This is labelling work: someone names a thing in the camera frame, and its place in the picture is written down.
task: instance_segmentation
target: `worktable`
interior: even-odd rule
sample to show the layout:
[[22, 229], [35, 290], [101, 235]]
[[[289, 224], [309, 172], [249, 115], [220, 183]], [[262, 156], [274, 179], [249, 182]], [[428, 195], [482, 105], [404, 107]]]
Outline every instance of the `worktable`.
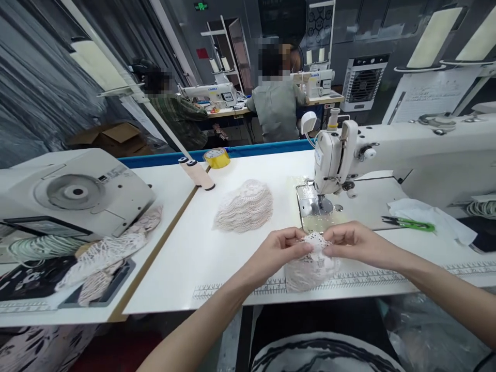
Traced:
[[[345, 97], [333, 91], [329, 96], [309, 98], [310, 103], [308, 104], [308, 106], [315, 106], [315, 105], [328, 104], [328, 103], [339, 103], [339, 102], [343, 102], [344, 100]], [[248, 108], [245, 106], [240, 110], [233, 110], [232, 108], [221, 108], [217, 113], [213, 114], [207, 111], [207, 114], [209, 119], [215, 119], [225, 116], [244, 115], [249, 112], [250, 110], [248, 110]]]
[[[291, 190], [287, 179], [292, 176], [311, 176], [314, 172], [314, 152], [299, 151], [249, 158], [232, 159], [223, 169], [211, 169], [209, 175], [216, 182], [211, 191], [198, 190], [186, 207], [182, 217], [160, 250], [153, 265], [124, 310], [124, 314], [154, 313], [190, 310], [200, 307], [206, 299], [228, 280], [256, 251], [267, 234], [275, 229], [295, 226], [291, 212]], [[339, 196], [349, 219], [357, 219], [378, 231], [398, 246], [414, 252], [439, 265], [456, 265], [467, 262], [496, 260], [496, 253], [480, 255], [455, 241], [411, 229], [391, 229], [380, 222], [387, 214], [385, 203], [406, 197], [399, 184], [384, 173], [372, 179], [356, 182], [358, 197]], [[272, 192], [273, 216], [264, 226], [243, 234], [213, 230], [213, 218], [224, 195], [238, 188], [247, 179], [266, 182]], [[343, 260], [341, 273], [376, 270], [357, 261]], [[496, 285], [496, 275], [463, 277], [476, 286]], [[303, 293], [286, 293], [278, 290], [277, 283], [284, 281], [283, 271], [271, 278], [275, 288], [269, 294], [252, 294], [245, 305], [277, 302], [313, 301], [351, 297], [394, 295], [415, 291], [409, 282], [387, 285], [324, 288]]]
[[[133, 171], [146, 183], [152, 185], [157, 196], [154, 204], [164, 206], [162, 221], [149, 234], [146, 246], [132, 256], [136, 266], [111, 303], [107, 307], [62, 308], [56, 311], [0, 314], [0, 327], [105, 323], [125, 320], [126, 317], [122, 315], [124, 306], [177, 222], [177, 215], [183, 211], [196, 190], [193, 181], [179, 164], [136, 168]], [[0, 274], [16, 266], [17, 264], [0, 265]]]

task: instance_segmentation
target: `hand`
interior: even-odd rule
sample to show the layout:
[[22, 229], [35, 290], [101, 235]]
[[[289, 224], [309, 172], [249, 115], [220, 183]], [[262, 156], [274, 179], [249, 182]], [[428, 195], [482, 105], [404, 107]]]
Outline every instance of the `hand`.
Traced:
[[413, 256], [357, 221], [332, 226], [323, 237], [334, 244], [323, 250], [325, 255], [354, 259], [380, 269], [399, 271]]
[[296, 227], [272, 231], [237, 275], [255, 286], [254, 289], [260, 287], [282, 266], [313, 250], [311, 244], [297, 242], [305, 236], [306, 233]]

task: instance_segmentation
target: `air cooler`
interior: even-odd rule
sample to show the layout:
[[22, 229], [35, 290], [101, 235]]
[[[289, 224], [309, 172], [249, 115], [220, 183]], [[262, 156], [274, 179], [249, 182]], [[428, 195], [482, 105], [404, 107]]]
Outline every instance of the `air cooler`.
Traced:
[[340, 106], [343, 111], [364, 111], [372, 108], [388, 60], [389, 54], [348, 60], [343, 86], [345, 101]]

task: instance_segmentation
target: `green shirt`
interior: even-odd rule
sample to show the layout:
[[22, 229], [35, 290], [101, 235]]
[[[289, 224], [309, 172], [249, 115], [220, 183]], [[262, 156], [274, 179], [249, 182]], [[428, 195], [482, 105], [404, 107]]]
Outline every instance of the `green shirt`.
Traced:
[[187, 151], [203, 149], [207, 143], [207, 135], [195, 121], [208, 118], [204, 108], [175, 94], [148, 96], [148, 99]]
[[256, 112], [264, 142], [300, 138], [296, 127], [296, 108], [305, 105], [306, 94], [293, 81], [272, 81], [256, 87], [246, 107]]

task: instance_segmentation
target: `exit sign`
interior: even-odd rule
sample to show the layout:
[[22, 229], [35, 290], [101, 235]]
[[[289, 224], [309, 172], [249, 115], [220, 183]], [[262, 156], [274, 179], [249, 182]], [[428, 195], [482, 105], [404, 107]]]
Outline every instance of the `exit sign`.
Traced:
[[200, 10], [207, 10], [208, 9], [208, 4], [207, 3], [194, 3], [196, 11]]

